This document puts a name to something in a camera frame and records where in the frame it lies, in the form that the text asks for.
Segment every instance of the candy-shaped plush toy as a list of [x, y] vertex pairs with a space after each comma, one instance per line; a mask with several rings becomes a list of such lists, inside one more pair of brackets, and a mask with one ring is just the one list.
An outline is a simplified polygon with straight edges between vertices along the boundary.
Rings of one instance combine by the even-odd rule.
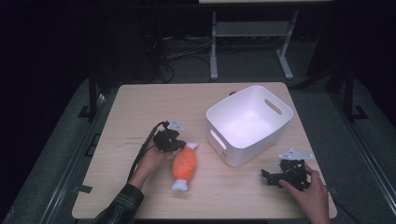
[[197, 161], [194, 149], [198, 146], [196, 143], [187, 143], [175, 156], [173, 161], [173, 176], [175, 183], [172, 190], [187, 190], [187, 181], [194, 174]]

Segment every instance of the dark background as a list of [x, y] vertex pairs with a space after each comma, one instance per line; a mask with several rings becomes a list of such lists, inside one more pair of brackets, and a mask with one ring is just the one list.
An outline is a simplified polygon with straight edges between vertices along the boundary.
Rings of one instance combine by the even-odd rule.
[[[125, 30], [155, 33], [160, 27], [178, 38], [210, 34], [210, 12], [194, 12], [194, 17], [164, 13], [158, 26], [156, 15], [149, 13], [93, 9], [102, 3], [0, 0], [1, 220], [74, 91], [90, 73], [97, 75], [102, 91], [155, 78], [149, 59], [156, 63], [156, 55], [146, 53], [141, 33]], [[335, 1], [329, 15], [308, 75], [345, 64], [396, 126], [395, 3]], [[293, 38], [320, 35], [320, 24], [312, 18], [324, 19], [321, 13], [303, 11]], [[130, 48], [121, 48], [124, 43]]]

